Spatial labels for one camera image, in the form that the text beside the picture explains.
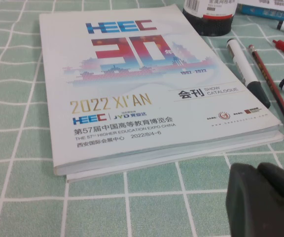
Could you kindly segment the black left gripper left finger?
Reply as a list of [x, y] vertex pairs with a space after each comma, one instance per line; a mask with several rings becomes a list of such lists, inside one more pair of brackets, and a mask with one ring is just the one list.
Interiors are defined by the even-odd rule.
[[284, 237], [284, 197], [257, 167], [231, 165], [226, 211], [233, 237]]

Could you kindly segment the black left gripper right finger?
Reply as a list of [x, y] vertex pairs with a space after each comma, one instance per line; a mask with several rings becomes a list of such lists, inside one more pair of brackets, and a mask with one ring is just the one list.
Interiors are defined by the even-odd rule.
[[257, 170], [271, 184], [271, 186], [284, 197], [284, 169], [268, 162], [258, 165]]

